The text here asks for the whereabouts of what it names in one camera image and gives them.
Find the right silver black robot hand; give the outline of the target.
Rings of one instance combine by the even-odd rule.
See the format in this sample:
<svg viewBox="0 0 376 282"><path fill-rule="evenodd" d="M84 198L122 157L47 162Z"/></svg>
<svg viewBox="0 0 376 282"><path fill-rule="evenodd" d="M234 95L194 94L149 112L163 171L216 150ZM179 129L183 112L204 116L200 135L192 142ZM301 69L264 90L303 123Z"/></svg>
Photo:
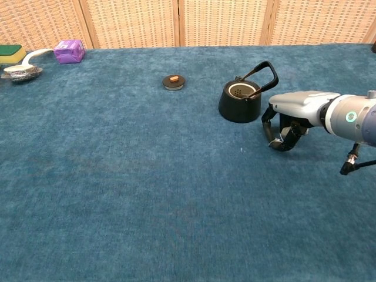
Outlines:
<svg viewBox="0 0 376 282"><path fill-rule="evenodd" d="M279 152L291 150L312 127L326 128L325 116L334 99L340 96L335 92L316 90L288 92L272 96L268 108L261 117L268 146ZM280 117L280 137L273 135L271 120Z"/></svg>

